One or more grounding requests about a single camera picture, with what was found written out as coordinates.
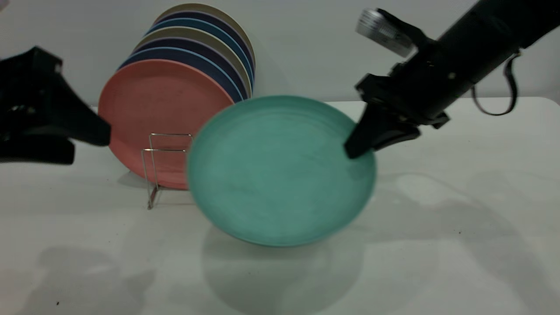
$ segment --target cable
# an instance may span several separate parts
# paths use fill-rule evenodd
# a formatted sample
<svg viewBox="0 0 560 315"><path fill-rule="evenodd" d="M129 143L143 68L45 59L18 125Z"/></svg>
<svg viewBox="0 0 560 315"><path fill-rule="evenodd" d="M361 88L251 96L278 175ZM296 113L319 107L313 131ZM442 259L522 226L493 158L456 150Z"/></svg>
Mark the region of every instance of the cable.
<svg viewBox="0 0 560 315"><path fill-rule="evenodd" d="M514 77L514 72L513 72L513 66L514 66L514 60L521 56L521 52L518 50L508 61L506 64L506 67L503 70L503 75L507 78L507 83L510 86L510 90L511 90L511 102L510 102L510 107L503 113L501 114L494 114L494 113L490 113L488 111L486 111L482 105L478 102L477 99L477 87L473 86L470 91L471 91L471 95L473 97L474 100L474 104L478 107L478 109L480 109L481 112L483 112L484 114L487 115L492 115L492 116L502 116L505 114L509 114L511 113L514 109L515 109L515 105L517 105L517 82L515 81L515 77Z"/></svg>

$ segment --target table surface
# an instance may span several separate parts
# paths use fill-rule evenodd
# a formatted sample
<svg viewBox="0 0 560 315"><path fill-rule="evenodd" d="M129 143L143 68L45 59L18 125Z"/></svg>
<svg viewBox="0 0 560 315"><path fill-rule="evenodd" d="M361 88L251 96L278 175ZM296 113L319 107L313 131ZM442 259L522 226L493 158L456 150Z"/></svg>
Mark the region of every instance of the table surface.
<svg viewBox="0 0 560 315"><path fill-rule="evenodd" d="M231 238L184 191L148 211L107 148L0 165L2 314L558 314L560 106L521 98L490 117L461 99L449 115L378 152L362 215L298 248Z"/></svg>

